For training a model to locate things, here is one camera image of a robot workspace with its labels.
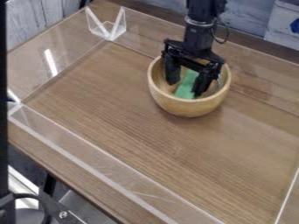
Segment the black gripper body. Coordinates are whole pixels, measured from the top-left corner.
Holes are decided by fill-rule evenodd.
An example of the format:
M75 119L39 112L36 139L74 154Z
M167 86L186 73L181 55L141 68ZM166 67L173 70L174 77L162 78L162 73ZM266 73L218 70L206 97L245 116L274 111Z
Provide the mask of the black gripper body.
M203 50L201 52L189 52L185 49L182 41L167 38L163 43L163 59L165 55L170 54L173 57L177 58L181 67L187 67L197 72L207 68L217 68L221 72L221 69L225 65L225 59L218 54L215 54L211 49Z

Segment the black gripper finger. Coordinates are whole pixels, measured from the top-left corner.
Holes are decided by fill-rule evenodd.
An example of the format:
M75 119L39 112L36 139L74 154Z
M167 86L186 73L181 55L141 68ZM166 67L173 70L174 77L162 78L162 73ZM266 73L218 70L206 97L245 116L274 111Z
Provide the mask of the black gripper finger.
M191 89L195 97L202 96L202 94L209 90L213 81L219 78L219 74L221 72L217 68L207 68L199 71Z
M175 57L170 54L165 55L165 75L166 81L170 85L177 84L181 81L182 67Z

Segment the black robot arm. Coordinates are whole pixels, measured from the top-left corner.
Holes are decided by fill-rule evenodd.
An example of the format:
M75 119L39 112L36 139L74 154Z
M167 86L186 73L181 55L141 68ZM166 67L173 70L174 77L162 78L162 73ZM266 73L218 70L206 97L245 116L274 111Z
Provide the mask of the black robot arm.
M182 67L195 73L191 92L195 97L209 90L219 78L226 60L213 51L213 44L226 43L215 37L221 14L226 10L227 0L187 0L187 15L183 41L166 39L162 52L165 76L170 85L181 81Z

